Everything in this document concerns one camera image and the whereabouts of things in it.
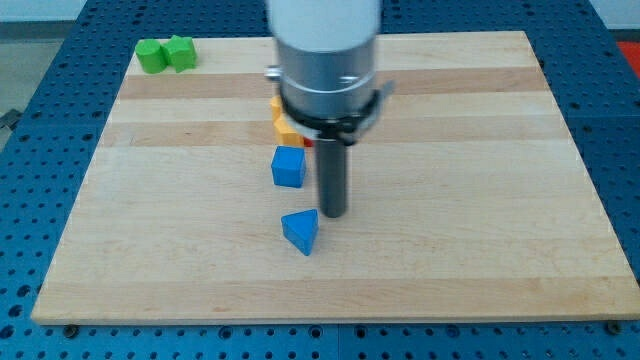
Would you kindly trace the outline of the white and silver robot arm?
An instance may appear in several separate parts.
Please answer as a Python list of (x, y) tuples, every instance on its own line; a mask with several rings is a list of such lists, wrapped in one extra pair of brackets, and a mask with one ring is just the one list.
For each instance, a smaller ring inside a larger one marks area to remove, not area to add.
[(380, 0), (267, 0), (283, 110), (320, 132), (354, 133), (379, 113)]

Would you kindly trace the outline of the yellow block behind arm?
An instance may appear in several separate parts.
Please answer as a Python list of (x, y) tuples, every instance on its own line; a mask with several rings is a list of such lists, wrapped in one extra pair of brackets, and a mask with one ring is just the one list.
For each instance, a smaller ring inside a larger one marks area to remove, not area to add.
[(271, 108), (272, 121), (276, 122), (282, 114), (281, 97), (279, 95), (273, 96), (269, 101), (269, 105)]

